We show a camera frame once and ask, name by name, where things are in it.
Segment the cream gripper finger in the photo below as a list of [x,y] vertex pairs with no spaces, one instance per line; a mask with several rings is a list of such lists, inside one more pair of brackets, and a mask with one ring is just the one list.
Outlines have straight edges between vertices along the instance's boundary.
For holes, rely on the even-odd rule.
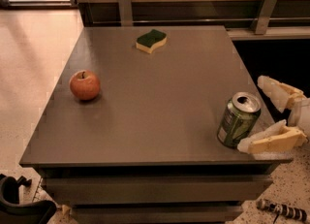
[[283,119],[264,131],[242,139],[237,149],[248,154],[285,152],[296,146],[302,146],[306,141],[307,136],[302,130],[288,126],[287,121]]
[[279,112],[291,110],[295,103],[306,98],[302,90],[268,76],[259,76],[257,85]]

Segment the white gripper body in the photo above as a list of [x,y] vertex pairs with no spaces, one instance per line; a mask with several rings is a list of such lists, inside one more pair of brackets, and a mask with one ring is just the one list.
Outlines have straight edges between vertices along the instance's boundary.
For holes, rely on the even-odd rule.
[[289,116],[288,125],[296,126],[305,135],[310,135],[310,98],[294,104]]

